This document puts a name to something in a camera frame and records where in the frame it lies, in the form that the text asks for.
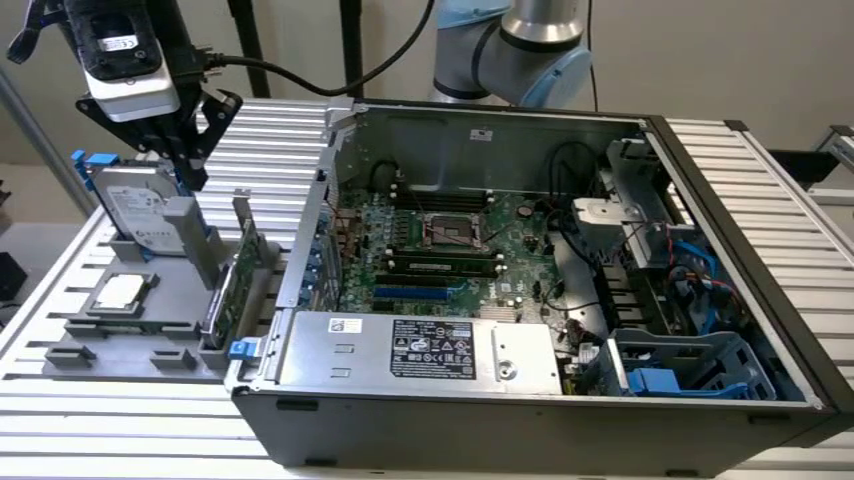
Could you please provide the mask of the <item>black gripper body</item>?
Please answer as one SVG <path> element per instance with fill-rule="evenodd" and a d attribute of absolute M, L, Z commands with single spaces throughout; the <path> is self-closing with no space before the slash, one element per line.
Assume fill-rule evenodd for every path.
<path fill-rule="evenodd" d="M 202 97 L 203 59 L 193 44 L 177 1 L 154 2 L 154 32 L 173 80 L 171 93 L 178 101 L 169 116 L 187 118 Z"/>

